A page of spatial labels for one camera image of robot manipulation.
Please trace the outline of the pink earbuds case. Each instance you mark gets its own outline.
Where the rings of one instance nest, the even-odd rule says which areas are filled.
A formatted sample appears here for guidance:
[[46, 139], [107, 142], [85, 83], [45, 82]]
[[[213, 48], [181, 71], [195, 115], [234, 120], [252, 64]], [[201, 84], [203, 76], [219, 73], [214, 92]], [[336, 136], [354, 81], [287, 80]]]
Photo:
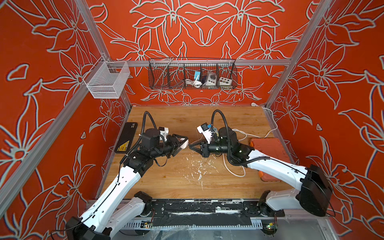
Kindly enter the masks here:
[[185, 149], [189, 145], [188, 139], [183, 139], [182, 145], [180, 146], [181, 149]]

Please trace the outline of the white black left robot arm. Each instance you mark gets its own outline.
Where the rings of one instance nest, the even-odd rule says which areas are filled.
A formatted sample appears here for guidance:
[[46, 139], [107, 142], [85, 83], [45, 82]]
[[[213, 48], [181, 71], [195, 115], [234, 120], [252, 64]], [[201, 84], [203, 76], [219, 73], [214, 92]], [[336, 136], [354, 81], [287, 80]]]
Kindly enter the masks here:
[[149, 112], [144, 112], [139, 138], [122, 158], [112, 183], [79, 218], [72, 217], [66, 223], [64, 232], [69, 240], [111, 240], [135, 217], [152, 213], [153, 199], [142, 191], [122, 208], [119, 204], [158, 158], [176, 156], [188, 146], [189, 139], [169, 135], [169, 129], [164, 127], [146, 129], [146, 119], [153, 119]]

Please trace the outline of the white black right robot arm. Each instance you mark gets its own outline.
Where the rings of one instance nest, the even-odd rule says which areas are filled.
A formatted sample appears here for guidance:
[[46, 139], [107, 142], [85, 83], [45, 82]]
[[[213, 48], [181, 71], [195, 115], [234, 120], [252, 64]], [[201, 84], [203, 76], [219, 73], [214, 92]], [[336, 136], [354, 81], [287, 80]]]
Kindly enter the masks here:
[[192, 151], [204, 158], [212, 154], [222, 155], [225, 163], [263, 172], [292, 187], [287, 191], [265, 191], [259, 202], [261, 211], [302, 209], [317, 217], [328, 214], [332, 207], [333, 188], [320, 167], [289, 164], [240, 143], [223, 112], [214, 110], [213, 113], [221, 115], [224, 127], [217, 129], [213, 123], [198, 126], [197, 131], [205, 140], [190, 144]]

